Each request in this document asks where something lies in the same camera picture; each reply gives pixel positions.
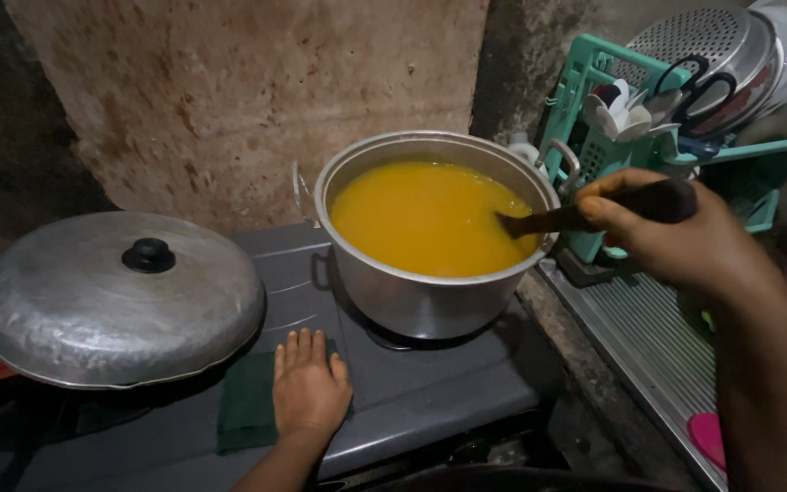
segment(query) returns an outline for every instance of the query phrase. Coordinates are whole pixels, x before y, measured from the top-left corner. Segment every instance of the pot lid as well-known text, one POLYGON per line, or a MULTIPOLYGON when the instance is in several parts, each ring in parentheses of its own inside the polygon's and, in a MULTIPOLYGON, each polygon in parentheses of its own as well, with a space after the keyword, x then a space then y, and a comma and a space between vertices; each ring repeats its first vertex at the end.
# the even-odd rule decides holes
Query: pot lid
POLYGON ((263 299, 247 254, 209 229, 135 212, 81 215, 0 256, 0 358, 68 387, 177 379, 248 341, 263 299))

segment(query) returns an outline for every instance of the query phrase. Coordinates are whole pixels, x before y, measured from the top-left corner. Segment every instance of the orange soup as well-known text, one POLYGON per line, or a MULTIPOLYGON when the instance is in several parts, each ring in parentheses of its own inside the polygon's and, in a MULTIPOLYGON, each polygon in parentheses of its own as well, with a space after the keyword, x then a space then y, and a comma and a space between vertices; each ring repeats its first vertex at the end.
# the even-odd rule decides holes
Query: orange soup
POLYGON ((510 189, 454 164, 401 162, 358 176, 332 206, 333 227, 366 255, 407 272, 473 277, 509 268, 539 246, 512 240, 494 214, 530 215, 510 189))

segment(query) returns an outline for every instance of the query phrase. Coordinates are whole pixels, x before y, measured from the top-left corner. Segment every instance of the black scissors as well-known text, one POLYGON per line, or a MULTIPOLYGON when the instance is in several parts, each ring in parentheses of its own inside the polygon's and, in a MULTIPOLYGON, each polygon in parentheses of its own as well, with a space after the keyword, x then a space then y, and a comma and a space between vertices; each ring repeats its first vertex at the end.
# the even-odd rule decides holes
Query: black scissors
POLYGON ((692 74, 691 78, 679 88, 682 94, 688 93, 688 96, 679 103, 679 106, 676 107, 670 118, 671 122, 682 125, 680 132, 688 132, 696 128, 701 123, 704 123, 715 113, 730 103, 730 100, 734 98, 734 94, 736 93, 736 78, 730 73, 713 73, 708 79, 705 80, 704 83, 698 86, 697 81, 709 70, 709 60, 703 56, 700 56, 699 54, 689 54, 676 63, 673 63, 669 68, 666 69, 666 72, 664 72, 664 74, 661 75, 661 78, 658 79, 658 84, 655 85, 654 95, 658 95, 661 89, 661 84, 664 82, 666 76, 672 72, 673 68, 690 61, 697 63, 697 73, 692 74), (728 85, 729 90, 727 91, 724 101, 716 104, 714 108, 711 108, 700 115, 689 116, 688 109, 690 109, 691 106, 716 82, 724 82, 728 85))

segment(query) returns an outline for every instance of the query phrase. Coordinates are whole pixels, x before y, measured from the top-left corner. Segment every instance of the pot rim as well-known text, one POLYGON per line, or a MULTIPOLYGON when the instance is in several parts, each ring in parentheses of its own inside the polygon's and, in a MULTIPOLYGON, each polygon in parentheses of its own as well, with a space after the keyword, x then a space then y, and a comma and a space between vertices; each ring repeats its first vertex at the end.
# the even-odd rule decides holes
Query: pot rim
POLYGON ((340 248, 348 252, 350 255, 355 256, 357 259, 366 263, 378 270, 383 271, 384 273, 388 273, 395 277, 404 278, 406 280, 412 280, 414 282, 420 282, 421 284, 430 284, 430 285, 449 285, 449 286, 467 286, 467 285, 481 285, 487 284, 490 282, 494 282, 497 280, 502 280, 504 278, 509 278, 519 273, 525 272, 528 268, 532 265, 539 262, 548 252, 551 250, 554 243, 557 241, 558 235, 560 233, 551 232, 546 234, 546 240, 541 244, 536 251, 533 252, 527 259, 520 263, 516 263, 511 267, 501 270, 499 272, 494 273, 487 273, 484 275, 476 275, 474 277, 434 277, 432 275, 422 275, 420 273, 408 272, 405 270, 401 270, 399 268, 394 268, 386 263, 381 263, 376 259, 366 255, 362 251, 358 250, 354 246, 351 245, 350 242, 346 241, 344 237, 342 237, 336 228, 333 227, 332 223, 330 222, 330 217, 327 214, 327 207, 325 202, 325 195, 326 195, 326 183, 327 177, 332 174, 334 168, 338 169, 337 165, 341 163, 343 159, 349 156, 349 154, 354 153, 355 151, 366 151, 372 149, 375 144, 379 141, 385 141, 390 138, 398 138, 398 137, 416 137, 416 140, 421 140, 424 138, 450 138, 453 140, 459 140, 465 143, 471 144, 478 144, 490 147, 495 151, 503 152, 504 154, 508 155, 509 157, 518 160, 523 166, 524 169, 522 171, 529 170, 531 175, 536 179, 537 183, 539 183, 541 187, 541 193, 545 196, 548 196, 551 201, 551 207, 549 209, 559 208, 561 207, 561 200, 558 198, 558 195, 554 192, 554 188, 552 187, 551 182, 539 173, 534 165, 531 165, 521 156, 515 154, 514 152, 509 151, 504 146, 492 142, 490 140, 485 140, 483 138, 473 137, 472 135, 465 135, 463 133, 456 133, 453 131, 444 131, 444 130, 434 130, 434 129, 410 129, 410 130, 402 130, 402 131, 392 131, 388 133, 382 133, 380 135, 376 135, 375 137, 366 138, 364 140, 360 140, 348 148, 344 149, 344 151, 340 151, 336 154, 330 161, 323 167, 321 173, 317 176, 317 181, 315 182, 315 209, 317 212, 317 218, 320 221, 323 228, 327 231, 327 234, 330 235, 332 240, 336 245, 340 248))

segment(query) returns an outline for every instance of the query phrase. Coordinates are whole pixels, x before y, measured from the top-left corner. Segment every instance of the dish rack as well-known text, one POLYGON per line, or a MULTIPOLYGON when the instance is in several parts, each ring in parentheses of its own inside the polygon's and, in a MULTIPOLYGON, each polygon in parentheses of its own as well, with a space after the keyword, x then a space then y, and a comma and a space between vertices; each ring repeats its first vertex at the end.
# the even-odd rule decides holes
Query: dish rack
MULTIPOLYGON (((775 152, 787 151, 787 140, 760 143, 743 147, 723 145, 711 159, 700 160, 692 154, 679 152, 676 142, 678 132, 663 133, 655 138, 643 137, 627 143, 613 142, 606 137, 601 128, 589 128, 581 137, 573 135, 574 126, 581 123, 582 101, 594 87, 610 84, 616 77, 608 71, 618 62, 631 64, 643 70, 646 75, 639 87, 630 90, 653 89, 669 64, 648 56, 614 45, 590 34, 582 34, 573 40, 569 55, 564 64, 557 90, 553 98, 546 99, 550 107, 547 125, 542 136, 541 149, 547 149, 544 164, 554 188, 561 196, 561 202, 573 200, 574 191, 595 179, 615 173, 625 167, 634 166, 661 171, 665 174, 687 177, 695 166, 718 164, 753 158, 775 152), (567 142, 579 156, 580 169, 576 179, 563 185, 572 170, 562 169, 562 155, 549 148, 550 140, 556 138, 567 142)), ((660 90, 681 87, 691 73, 677 67, 664 78, 660 90)), ((774 179, 767 174, 755 172, 753 167, 743 168, 737 173, 730 170, 727 193, 722 194, 741 219, 750 233, 770 229, 779 198, 778 187, 781 180, 778 171, 774 179)), ((603 246, 603 233, 573 232, 562 235, 568 248, 585 264, 595 263, 603 251, 604 256, 623 259, 627 254, 618 248, 603 246)))

